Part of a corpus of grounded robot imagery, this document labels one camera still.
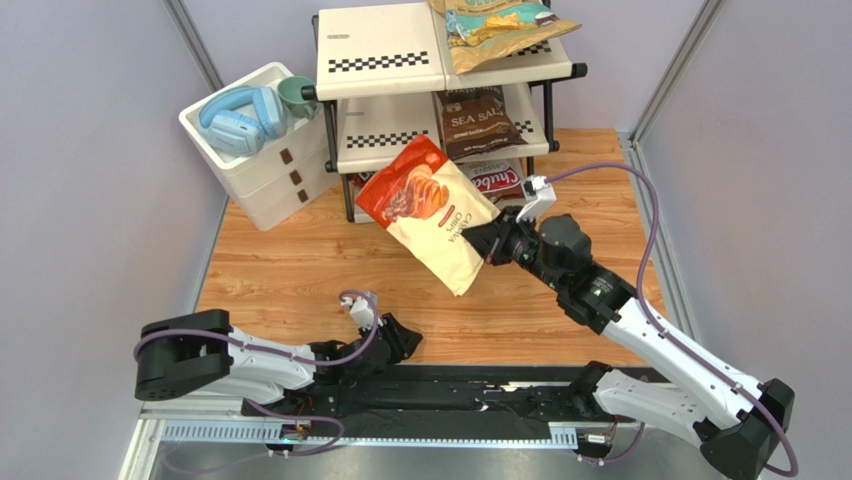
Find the cream red cassava chips bag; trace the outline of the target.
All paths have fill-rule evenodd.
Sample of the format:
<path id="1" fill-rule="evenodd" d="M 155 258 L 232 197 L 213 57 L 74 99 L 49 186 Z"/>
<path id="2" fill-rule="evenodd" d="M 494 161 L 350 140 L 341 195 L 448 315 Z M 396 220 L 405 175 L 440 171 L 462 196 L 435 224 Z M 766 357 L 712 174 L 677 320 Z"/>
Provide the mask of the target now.
<path id="1" fill-rule="evenodd" d="M 463 230 L 499 215 L 425 135 L 417 136 L 390 165 L 376 172 L 355 203 L 455 296 L 468 291 L 484 263 Z"/>

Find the Chuba cassava chips bag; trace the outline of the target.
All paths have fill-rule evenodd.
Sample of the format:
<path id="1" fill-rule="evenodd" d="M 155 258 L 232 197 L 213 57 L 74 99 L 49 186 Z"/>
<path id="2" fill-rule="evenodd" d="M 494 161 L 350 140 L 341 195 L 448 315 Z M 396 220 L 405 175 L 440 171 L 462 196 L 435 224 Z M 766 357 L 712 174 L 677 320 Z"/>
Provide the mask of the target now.
<path id="1" fill-rule="evenodd" d="M 523 205 L 525 171 L 520 159 L 458 164 L 471 183 L 496 207 Z"/>

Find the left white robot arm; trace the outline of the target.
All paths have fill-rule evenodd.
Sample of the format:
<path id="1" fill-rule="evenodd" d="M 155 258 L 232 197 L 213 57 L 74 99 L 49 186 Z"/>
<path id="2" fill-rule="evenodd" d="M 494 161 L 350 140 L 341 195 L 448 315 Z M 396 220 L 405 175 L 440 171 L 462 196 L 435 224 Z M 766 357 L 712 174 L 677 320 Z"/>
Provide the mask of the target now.
<path id="1" fill-rule="evenodd" d="M 359 339 L 290 346 L 247 334 L 212 309 L 146 325 L 133 355 L 134 396 L 165 401 L 195 392 L 243 397 L 261 405 L 311 386 L 352 384 L 409 359 L 422 334 L 383 314 Z"/>

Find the red Doritos bag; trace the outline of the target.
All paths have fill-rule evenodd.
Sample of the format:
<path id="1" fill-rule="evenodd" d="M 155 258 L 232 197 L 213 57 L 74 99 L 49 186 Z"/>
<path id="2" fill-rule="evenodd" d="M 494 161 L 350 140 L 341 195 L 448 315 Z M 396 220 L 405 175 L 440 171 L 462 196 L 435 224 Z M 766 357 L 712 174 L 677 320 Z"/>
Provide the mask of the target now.
<path id="1" fill-rule="evenodd" d="M 354 185 L 356 189 L 363 189 L 375 174 L 375 171 L 356 172 L 348 174 L 347 177 L 349 182 Z"/>

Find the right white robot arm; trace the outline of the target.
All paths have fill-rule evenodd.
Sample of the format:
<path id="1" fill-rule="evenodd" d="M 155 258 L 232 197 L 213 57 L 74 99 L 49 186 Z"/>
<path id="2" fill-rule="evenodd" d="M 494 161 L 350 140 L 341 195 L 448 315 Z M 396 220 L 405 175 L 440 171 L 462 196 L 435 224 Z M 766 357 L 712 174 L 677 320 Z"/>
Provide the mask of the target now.
<path id="1" fill-rule="evenodd" d="M 572 381 L 590 408 L 667 431 L 697 447 L 729 479 L 756 479 L 782 447 L 798 461 L 786 431 L 795 400 L 779 379 L 761 382 L 697 344 L 639 299 L 634 286 L 594 261 L 591 239 L 569 215 L 541 224 L 508 207 L 463 238 L 494 266 L 516 263 L 556 294 L 565 315 L 634 352 L 673 384 L 668 390 L 591 361 Z"/>

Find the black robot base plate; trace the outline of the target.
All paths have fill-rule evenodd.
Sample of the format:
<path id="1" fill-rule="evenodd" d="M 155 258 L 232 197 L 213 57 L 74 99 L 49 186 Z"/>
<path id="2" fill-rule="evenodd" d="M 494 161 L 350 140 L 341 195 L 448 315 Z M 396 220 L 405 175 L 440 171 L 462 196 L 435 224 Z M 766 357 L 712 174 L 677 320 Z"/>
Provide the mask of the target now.
<path id="1" fill-rule="evenodd" d="M 581 366 L 401 363 L 323 378 L 267 404 L 275 413 L 339 420 L 347 439 L 544 440 L 554 422 L 621 422 L 572 381 Z"/>

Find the tan teal chips bag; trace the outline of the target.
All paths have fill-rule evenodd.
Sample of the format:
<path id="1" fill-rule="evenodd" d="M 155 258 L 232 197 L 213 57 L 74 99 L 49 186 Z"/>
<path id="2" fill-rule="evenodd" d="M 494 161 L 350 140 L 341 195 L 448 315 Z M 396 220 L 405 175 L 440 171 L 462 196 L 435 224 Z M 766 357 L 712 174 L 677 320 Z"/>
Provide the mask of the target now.
<path id="1" fill-rule="evenodd" d="M 444 19 L 444 37 L 456 74 L 582 27 L 541 1 L 438 0 L 428 5 Z"/>

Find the brown Kettle sea salt bag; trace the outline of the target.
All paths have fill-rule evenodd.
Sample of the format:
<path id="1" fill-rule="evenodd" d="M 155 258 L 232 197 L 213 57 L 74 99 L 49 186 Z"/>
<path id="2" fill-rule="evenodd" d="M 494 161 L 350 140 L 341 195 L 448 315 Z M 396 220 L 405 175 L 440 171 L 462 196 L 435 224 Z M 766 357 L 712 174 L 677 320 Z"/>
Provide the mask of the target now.
<path id="1" fill-rule="evenodd" d="M 451 160 L 527 144 L 507 114 L 501 86 L 441 91 L 436 98 Z"/>

